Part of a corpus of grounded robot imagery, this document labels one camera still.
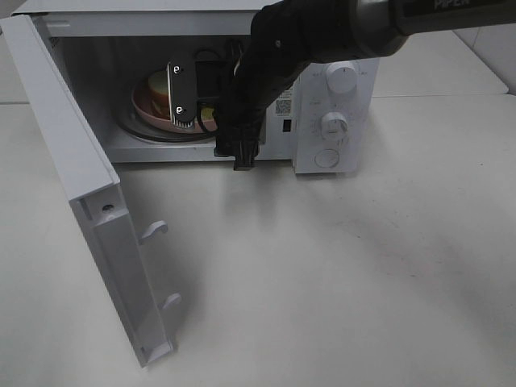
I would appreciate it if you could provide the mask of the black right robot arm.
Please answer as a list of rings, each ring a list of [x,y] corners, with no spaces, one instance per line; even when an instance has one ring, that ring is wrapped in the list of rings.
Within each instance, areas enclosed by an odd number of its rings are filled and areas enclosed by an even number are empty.
[[[418,33],[514,23],[505,1],[280,1],[251,23],[214,104],[214,154],[252,167],[266,109],[309,65],[392,56]]]

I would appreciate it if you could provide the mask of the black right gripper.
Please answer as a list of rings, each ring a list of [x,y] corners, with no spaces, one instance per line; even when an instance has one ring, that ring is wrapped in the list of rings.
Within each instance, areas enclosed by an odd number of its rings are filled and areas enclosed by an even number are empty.
[[[241,56],[226,62],[210,95],[197,97],[198,109],[213,110],[214,155],[234,157],[235,171],[250,171],[260,150],[268,107],[298,78],[298,61],[283,56]]]

